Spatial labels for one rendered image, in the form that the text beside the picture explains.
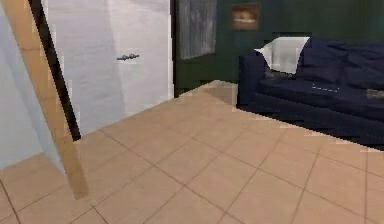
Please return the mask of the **dark grey cushion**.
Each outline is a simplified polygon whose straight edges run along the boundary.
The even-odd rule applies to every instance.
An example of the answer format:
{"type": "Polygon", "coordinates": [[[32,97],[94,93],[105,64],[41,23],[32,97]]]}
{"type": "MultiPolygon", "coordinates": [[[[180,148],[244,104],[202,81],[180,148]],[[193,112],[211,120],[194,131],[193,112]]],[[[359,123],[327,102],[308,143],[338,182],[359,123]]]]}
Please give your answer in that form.
{"type": "Polygon", "coordinates": [[[294,75],[291,74],[291,73],[286,73],[286,72],[280,72],[280,71],[277,71],[277,70],[273,70],[269,66],[265,67],[264,72],[265,72],[265,76],[266,76],[267,79],[273,79],[273,80],[277,80],[277,79],[292,79],[294,77],[294,75]]]}

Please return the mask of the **dark blue sofa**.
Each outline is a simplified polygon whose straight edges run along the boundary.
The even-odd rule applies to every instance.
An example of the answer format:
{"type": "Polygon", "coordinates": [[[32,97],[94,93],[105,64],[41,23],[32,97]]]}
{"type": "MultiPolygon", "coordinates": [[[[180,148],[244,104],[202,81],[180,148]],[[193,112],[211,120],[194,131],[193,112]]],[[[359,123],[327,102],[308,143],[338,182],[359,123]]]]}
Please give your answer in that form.
{"type": "Polygon", "coordinates": [[[384,43],[278,37],[239,57],[236,107],[384,151],[384,43]]]}

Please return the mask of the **grey framed wall picture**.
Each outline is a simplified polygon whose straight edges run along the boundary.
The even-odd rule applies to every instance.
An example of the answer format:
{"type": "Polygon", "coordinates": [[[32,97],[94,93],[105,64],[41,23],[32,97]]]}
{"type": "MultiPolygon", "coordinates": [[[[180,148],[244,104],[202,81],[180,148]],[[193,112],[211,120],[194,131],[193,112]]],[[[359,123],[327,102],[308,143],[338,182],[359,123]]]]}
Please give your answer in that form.
{"type": "Polygon", "coordinates": [[[215,52],[217,0],[180,0],[180,57],[183,60],[215,52]]]}

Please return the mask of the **thin white flat object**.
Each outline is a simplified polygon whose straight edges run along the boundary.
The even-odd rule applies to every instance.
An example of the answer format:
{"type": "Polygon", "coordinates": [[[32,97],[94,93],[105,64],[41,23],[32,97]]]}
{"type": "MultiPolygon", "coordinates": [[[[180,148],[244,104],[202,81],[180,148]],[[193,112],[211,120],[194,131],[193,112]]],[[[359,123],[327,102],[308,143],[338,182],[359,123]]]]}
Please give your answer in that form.
{"type": "Polygon", "coordinates": [[[329,89],[329,88],[322,88],[322,87],[317,87],[317,86],[312,86],[311,88],[316,89],[316,90],[326,91],[326,92],[333,92],[333,93],[337,93],[339,91],[339,88],[329,89]]]}

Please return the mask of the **white room door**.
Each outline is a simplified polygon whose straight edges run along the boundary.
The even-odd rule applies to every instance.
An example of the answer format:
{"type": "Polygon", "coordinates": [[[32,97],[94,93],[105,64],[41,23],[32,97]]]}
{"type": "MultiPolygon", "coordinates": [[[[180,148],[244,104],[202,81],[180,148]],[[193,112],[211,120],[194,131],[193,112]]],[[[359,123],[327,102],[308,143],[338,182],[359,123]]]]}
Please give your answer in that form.
{"type": "Polygon", "coordinates": [[[173,97],[170,0],[42,0],[82,134],[173,97]],[[138,58],[119,61],[122,55],[138,58]]]}

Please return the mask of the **white pillow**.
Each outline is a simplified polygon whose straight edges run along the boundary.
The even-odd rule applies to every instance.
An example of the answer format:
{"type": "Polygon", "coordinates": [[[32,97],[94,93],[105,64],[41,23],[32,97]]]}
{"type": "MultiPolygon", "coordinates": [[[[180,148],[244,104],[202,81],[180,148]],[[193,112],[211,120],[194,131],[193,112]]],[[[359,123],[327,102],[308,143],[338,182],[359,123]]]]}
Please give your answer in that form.
{"type": "Polygon", "coordinates": [[[309,37],[277,37],[257,49],[272,70],[295,74],[298,60],[309,37]]]}

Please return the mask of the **brown framed picture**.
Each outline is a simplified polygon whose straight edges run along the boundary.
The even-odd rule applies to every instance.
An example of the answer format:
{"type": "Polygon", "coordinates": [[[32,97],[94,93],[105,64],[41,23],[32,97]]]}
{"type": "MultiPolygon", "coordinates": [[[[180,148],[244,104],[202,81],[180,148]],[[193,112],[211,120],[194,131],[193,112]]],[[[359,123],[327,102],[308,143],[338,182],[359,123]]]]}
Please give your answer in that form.
{"type": "Polygon", "coordinates": [[[257,30],[259,26],[260,4],[236,4],[231,8],[232,28],[234,30],[257,30]]]}

